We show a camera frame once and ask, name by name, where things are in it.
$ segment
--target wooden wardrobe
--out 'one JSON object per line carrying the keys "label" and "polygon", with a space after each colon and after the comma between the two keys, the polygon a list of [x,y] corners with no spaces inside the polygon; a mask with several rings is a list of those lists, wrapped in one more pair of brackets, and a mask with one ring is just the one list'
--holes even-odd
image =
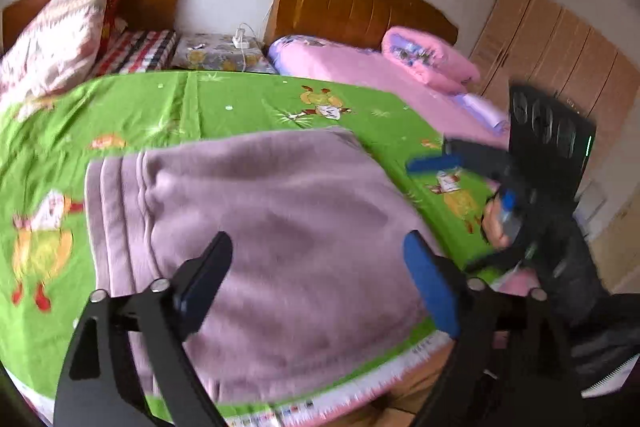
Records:
{"label": "wooden wardrobe", "polygon": [[618,139],[640,86],[640,71],[595,28],[553,0],[496,0],[471,61],[472,88],[508,110],[509,81],[554,93],[597,125],[585,178]]}

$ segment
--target screw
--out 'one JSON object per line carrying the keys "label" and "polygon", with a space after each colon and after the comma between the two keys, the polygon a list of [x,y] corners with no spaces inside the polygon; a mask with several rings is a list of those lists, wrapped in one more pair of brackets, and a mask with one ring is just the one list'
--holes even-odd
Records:
{"label": "screw", "polygon": [[160,293],[169,289],[170,283],[168,279],[156,279],[151,283],[151,291]]}
{"label": "screw", "polygon": [[482,279],[478,279],[478,277],[473,277],[473,279],[469,279],[466,281],[466,285],[468,288],[474,292],[481,292],[484,290],[484,281]]}
{"label": "screw", "polygon": [[531,296],[536,300],[536,301],[546,301],[546,292],[542,289],[542,288],[533,288],[531,290]]}
{"label": "screw", "polygon": [[96,290],[94,292],[91,293],[91,295],[89,295],[89,300],[91,302],[100,302],[102,300],[104,300],[105,298],[107,298],[109,296],[109,294],[107,293],[107,290]]}

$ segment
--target green bedsheet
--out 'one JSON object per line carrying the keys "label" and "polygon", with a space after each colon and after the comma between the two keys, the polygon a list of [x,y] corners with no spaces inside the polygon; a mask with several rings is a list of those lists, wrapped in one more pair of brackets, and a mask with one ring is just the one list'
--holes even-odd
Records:
{"label": "green bedsheet", "polygon": [[[422,214],[459,264],[486,250],[479,233],[486,184],[466,172],[409,178],[405,162],[438,154],[442,137],[394,95],[365,87],[251,73],[168,71],[103,77],[0,117],[0,360],[53,398],[74,322],[95,272],[82,207],[96,157],[191,140],[340,124]],[[443,184],[458,190],[441,190]],[[413,338],[348,381],[433,332]],[[166,417],[159,399],[152,408]],[[274,404],[221,407],[230,417]]]}

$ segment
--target wooden headboard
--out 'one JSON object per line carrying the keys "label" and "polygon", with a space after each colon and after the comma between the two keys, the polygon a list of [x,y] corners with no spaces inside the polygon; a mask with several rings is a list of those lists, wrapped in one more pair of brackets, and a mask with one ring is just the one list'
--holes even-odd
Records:
{"label": "wooden headboard", "polygon": [[[132,30],[165,30],[174,27],[178,0],[122,0],[118,15]],[[22,30],[49,0],[17,0],[2,11],[2,42],[8,50]]]}
{"label": "wooden headboard", "polygon": [[458,28],[423,0],[274,0],[265,45],[291,34],[303,34],[350,46],[380,48],[391,26],[408,26],[454,44]]}

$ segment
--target pink mattress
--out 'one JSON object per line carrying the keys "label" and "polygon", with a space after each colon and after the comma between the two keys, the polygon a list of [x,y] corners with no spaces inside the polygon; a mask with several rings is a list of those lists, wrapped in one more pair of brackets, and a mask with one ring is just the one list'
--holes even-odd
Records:
{"label": "pink mattress", "polygon": [[435,130],[507,148],[509,133],[480,123],[453,96],[415,80],[382,54],[312,37],[290,36],[274,42],[269,57],[280,74],[366,86],[396,94]]}

